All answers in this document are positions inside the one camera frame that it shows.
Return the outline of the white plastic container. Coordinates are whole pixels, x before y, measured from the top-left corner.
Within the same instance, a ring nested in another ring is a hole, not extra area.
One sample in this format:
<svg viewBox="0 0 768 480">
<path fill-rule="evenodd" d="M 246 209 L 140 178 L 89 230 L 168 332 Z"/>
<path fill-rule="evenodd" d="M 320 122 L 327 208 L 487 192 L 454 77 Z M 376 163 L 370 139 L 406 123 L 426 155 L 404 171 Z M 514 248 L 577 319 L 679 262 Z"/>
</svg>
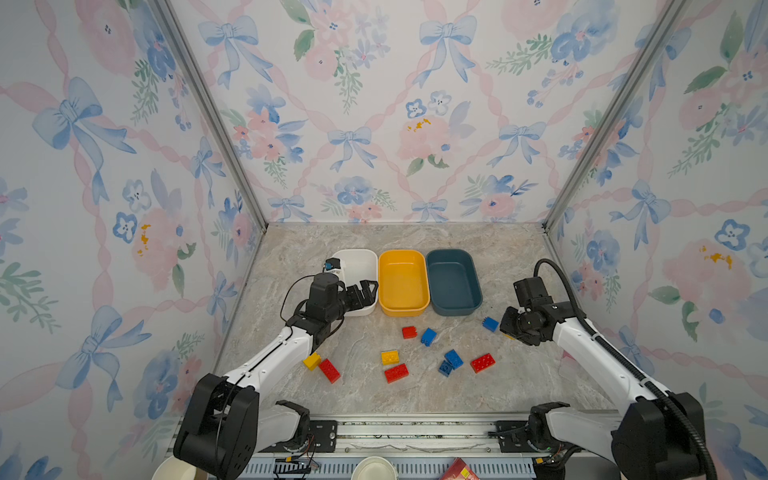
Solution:
<svg viewBox="0 0 768 480">
<path fill-rule="evenodd" d="M 350 284 L 359 283 L 361 280 L 375 280 L 378 282 L 378 256 L 373 251 L 367 249 L 344 249 L 335 252 L 331 257 L 337 257 L 342 260 L 342 269 L 329 273 L 337 275 L 346 287 Z M 377 302 L 378 294 L 375 298 L 375 306 Z M 373 312 L 375 306 L 371 312 L 347 312 L 345 316 L 367 316 Z"/>
</svg>

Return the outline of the yellow plastic container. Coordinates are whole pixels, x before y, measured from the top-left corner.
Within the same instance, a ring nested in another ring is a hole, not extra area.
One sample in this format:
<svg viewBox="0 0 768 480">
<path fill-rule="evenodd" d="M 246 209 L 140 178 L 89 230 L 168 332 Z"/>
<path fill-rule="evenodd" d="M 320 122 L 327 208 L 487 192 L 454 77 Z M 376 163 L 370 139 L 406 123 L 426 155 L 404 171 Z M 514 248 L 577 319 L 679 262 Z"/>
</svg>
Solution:
<svg viewBox="0 0 768 480">
<path fill-rule="evenodd" d="M 426 259 L 417 250 L 389 250 L 379 258 L 379 304 L 390 317 L 415 317 L 430 305 Z"/>
</svg>

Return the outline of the blue lego brick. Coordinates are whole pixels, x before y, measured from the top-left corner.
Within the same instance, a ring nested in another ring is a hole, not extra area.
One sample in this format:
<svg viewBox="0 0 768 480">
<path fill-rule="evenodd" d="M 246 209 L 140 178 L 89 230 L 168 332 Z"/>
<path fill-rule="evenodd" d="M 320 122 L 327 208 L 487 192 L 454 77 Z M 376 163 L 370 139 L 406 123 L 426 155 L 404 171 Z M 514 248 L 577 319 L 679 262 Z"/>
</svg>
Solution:
<svg viewBox="0 0 768 480">
<path fill-rule="evenodd" d="M 496 332 L 499 328 L 499 322 L 491 317 L 485 317 L 482 326 L 491 332 Z"/>
<path fill-rule="evenodd" d="M 424 346 L 431 346 L 437 338 L 437 332 L 431 328 L 427 328 L 421 335 L 420 342 Z"/>
<path fill-rule="evenodd" d="M 454 349 L 445 354 L 445 360 L 450 364 L 452 369 L 458 369 L 464 364 L 462 358 Z"/>
</svg>

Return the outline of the dark teal plastic container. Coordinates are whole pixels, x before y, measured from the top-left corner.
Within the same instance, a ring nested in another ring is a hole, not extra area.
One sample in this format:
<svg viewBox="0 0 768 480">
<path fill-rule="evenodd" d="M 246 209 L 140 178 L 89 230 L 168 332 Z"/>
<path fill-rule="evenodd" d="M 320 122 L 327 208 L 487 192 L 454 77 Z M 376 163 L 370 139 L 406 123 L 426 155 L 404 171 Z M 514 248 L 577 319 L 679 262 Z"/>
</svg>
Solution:
<svg viewBox="0 0 768 480">
<path fill-rule="evenodd" d="M 437 249 L 426 256 L 433 310 L 440 316 L 468 316 L 483 303 L 472 256 L 461 249 Z"/>
</svg>

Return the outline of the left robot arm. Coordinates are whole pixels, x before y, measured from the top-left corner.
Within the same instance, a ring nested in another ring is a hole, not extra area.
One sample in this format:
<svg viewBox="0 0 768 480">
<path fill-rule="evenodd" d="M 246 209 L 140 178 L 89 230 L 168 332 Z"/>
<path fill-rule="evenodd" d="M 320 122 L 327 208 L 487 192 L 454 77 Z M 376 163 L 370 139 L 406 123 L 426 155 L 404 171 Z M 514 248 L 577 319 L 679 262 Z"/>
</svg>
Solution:
<svg viewBox="0 0 768 480">
<path fill-rule="evenodd" d="M 310 412 L 290 401 L 262 406 L 263 397 L 343 324 L 345 315 L 370 307 L 379 284 L 346 285 L 335 273 L 312 277 L 275 339 L 242 366 L 203 376 L 193 389 L 173 456 L 217 479 L 240 476 L 253 454 L 281 446 L 299 450 L 310 438 Z"/>
</svg>

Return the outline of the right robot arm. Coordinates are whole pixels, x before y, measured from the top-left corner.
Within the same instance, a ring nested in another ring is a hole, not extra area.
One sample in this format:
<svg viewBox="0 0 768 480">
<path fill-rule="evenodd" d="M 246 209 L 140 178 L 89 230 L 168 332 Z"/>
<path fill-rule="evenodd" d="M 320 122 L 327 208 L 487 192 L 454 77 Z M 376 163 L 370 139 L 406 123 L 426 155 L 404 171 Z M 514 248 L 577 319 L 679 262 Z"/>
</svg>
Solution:
<svg viewBox="0 0 768 480">
<path fill-rule="evenodd" d="M 500 330 L 527 346 L 556 343 L 599 384 L 614 414 L 588 414 L 565 402 L 531 408 L 525 427 L 535 449 L 576 448 L 611 461 L 626 479 L 715 479 L 703 407 L 657 383 L 602 336 L 572 302 L 555 302 L 544 281 L 515 282 L 518 304 Z"/>
</svg>

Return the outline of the small red lego brick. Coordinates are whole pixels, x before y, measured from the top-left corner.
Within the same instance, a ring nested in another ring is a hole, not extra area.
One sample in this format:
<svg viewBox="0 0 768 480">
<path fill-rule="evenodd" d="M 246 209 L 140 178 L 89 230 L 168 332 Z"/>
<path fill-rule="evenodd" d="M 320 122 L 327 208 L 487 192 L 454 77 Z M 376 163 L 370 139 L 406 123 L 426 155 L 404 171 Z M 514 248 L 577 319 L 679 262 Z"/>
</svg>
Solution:
<svg viewBox="0 0 768 480">
<path fill-rule="evenodd" d="M 407 326 L 402 329 L 402 336 L 404 339 L 412 339 L 418 336 L 418 331 L 414 326 Z"/>
</svg>

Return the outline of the yellow lego brick left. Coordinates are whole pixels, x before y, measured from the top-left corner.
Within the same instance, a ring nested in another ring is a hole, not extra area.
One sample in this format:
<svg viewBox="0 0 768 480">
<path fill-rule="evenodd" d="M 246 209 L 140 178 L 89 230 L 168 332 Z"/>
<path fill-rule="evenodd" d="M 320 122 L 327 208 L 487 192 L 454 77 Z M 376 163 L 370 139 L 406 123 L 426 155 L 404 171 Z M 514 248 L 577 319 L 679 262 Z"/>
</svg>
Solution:
<svg viewBox="0 0 768 480">
<path fill-rule="evenodd" d="M 303 364 L 308 370 L 314 371 L 322 361 L 323 359 L 318 353 L 312 353 L 310 356 L 303 360 Z"/>
</svg>

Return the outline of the yellow lego brick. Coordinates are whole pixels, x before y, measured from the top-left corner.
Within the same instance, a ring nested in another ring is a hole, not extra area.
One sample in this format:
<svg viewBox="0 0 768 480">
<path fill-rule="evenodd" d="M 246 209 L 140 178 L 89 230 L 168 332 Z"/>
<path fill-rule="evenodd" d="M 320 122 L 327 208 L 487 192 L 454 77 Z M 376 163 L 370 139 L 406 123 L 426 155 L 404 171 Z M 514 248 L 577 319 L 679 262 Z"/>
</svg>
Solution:
<svg viewBox="0 0 768 480">
<path fill-rule="evenodd" d="M 381 353 L 381 363 L 383 366 L 397 365 L 400 363 L 399 352 L 389 350 Z"/>
<path fill-rule="evenodd" d="M 318 353 L 312 353 L 310 356 L 303 360 L 303 364 L 308 370 L 314 371 L 322 361 L 323 359 Z"/>
</svg>

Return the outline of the yellow lego brick centre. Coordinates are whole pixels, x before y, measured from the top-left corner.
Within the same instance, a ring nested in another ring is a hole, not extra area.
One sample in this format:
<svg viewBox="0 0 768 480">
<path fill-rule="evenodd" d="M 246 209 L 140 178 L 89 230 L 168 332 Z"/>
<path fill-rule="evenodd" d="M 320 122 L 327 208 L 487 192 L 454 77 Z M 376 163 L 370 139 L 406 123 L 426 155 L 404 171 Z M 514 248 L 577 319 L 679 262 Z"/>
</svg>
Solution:
<svg viewBox="0 0 768 480">
<path fill-rule="evenodd" d="M 381 363 L 383 366 L 397 365 L 400 363 L 399 352 L 389 350 L 381 353 Z"/>
</svg>

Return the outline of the red lego brick right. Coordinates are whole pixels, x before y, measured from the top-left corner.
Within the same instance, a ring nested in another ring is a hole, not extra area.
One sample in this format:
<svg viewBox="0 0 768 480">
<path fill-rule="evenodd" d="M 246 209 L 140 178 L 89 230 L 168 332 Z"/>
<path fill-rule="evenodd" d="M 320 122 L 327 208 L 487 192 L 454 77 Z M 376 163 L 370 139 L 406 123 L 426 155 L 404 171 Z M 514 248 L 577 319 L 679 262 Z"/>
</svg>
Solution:
<svg viewBox="0 0 768 480">
<path fill-rule="evenodd" d="M 496 364 L 494 357 L 490 354 L 484 354 L 471 361 L 471 368 L 475 373 L 480 373 Z"/>
</svg>

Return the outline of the red lego brick left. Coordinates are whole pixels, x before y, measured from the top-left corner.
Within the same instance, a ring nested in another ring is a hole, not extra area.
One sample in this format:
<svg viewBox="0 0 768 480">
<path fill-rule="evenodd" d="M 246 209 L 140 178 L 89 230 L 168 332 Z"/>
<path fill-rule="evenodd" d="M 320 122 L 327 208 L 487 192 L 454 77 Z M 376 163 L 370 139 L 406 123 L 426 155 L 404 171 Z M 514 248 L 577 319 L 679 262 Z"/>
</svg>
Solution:
<svg viewBox="0 0 768 480">
<path fill-rule="evenodd" d="M 329 359 L 322 360 L 319 368 L 331 384 L 336 383 L 341 378 L 341 373 Z"/>
</svg>

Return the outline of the long red lego centre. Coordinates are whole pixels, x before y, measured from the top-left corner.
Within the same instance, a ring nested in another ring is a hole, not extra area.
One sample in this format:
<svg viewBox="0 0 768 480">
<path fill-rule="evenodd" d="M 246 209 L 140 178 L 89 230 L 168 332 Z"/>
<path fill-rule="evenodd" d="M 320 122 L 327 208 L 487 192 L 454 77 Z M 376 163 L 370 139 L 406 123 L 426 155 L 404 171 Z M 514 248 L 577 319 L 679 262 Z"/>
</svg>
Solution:
<svg viewBox="0 0 768 480">
<path fill-rule="evenodd" d="M 406 364 L 399 364 L 392 368 L 387 369 L 385 372 L 385 378 L 388 384 L 405 379 L 409 376 L 409 370 Z"/>
</svg>

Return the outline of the small dark blue lego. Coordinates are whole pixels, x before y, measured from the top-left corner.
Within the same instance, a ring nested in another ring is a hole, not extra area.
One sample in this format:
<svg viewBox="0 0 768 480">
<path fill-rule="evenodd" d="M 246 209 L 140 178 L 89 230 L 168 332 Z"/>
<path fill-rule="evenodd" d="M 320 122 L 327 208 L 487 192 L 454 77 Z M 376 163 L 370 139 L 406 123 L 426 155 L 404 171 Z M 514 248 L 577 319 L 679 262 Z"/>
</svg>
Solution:
<svg viewBox="0 0 768 480">
<path fill-rule="evenodd" d="M 448 377 L 451 374 L 452 370 L 453 370 L 453 367 L 452 367 L 452 365 L 447 360 L 444 360 L 440 364 L 439 369 L 438 369 L 438 371 L 442 375 L 444 375 L 445 377 Z"/>
</svg>

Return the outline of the white bowl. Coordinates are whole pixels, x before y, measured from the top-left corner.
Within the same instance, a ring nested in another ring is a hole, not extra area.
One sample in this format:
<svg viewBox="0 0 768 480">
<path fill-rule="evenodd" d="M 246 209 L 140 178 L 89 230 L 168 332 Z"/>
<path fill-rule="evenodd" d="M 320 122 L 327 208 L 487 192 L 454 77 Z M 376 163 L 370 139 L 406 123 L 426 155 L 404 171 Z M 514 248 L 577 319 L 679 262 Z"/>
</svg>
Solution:
<svg viewBox="0 0 768 480">
<path fill-rule="evenodd" d="M 378 456 L 364 458 L 354 468 L 351 480 L 397 480 L 398 472 L 387 459 Z"/>
</svg>

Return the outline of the red packet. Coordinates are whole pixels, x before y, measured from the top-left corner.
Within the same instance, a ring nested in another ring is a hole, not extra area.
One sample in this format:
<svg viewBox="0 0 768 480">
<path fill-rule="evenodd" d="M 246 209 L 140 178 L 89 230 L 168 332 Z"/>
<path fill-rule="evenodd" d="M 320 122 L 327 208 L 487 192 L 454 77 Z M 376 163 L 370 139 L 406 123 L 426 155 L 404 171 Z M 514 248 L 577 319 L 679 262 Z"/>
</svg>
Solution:
<svg viewBox="0 0 768 480">
<path fill-rule="evenodd" d="M 440 480 L 479 480 L 479 476 L 462 458 L 456 458 L 441 475 Z"/>
</svg>

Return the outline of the beige paper cup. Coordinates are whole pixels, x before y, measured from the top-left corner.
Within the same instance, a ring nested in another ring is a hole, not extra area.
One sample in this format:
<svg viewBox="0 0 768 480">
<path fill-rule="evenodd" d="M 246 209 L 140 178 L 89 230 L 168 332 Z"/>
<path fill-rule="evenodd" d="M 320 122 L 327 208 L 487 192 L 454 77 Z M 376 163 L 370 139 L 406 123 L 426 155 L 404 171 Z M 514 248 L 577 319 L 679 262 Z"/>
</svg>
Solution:
<svg viewBox="0 0 768 480">
<path fill-rule="evenodd" d="M 155 470 L 152 480 L 195 480 L 198 470 L 176 457 L 166 458 Z"/>
</svg>

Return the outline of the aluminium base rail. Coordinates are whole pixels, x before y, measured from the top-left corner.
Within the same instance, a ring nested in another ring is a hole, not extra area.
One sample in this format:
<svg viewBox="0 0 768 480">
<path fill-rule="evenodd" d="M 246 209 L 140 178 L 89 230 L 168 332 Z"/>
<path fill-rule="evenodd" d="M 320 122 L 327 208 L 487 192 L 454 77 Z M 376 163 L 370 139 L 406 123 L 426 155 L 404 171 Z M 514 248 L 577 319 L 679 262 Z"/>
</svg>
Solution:
<svg viewBox="0 0 768 480">
<path fill-rule="evenodd" d="M 255 453 L 235 479 L 349 479 L 364 458 L 391 462 L 400 479 L 439 479 L 462 458 L 482 479 L 619 479 L 610 461 L 585 450 L 539 452 L 500 440 L 522 414 L 404 414 L 310 417 L 306 447 Z"/>
</svg>

